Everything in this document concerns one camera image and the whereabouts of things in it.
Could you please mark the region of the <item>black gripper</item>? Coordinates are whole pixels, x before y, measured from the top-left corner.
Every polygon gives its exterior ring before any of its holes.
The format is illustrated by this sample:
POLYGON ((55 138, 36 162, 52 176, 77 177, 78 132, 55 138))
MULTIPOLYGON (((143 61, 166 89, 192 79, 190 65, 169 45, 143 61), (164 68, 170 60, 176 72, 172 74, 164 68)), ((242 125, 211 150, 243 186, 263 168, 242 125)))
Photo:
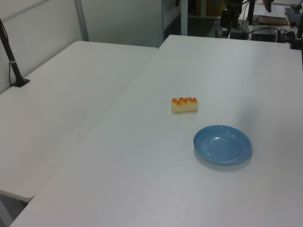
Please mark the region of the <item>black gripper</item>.
POLYGON ((221 27, 229 25, 229 9, 231 9, 231 28, 237 28, 239 12, 242 10, 243 0, 226 0, 227 9, 221 11, 221 27))

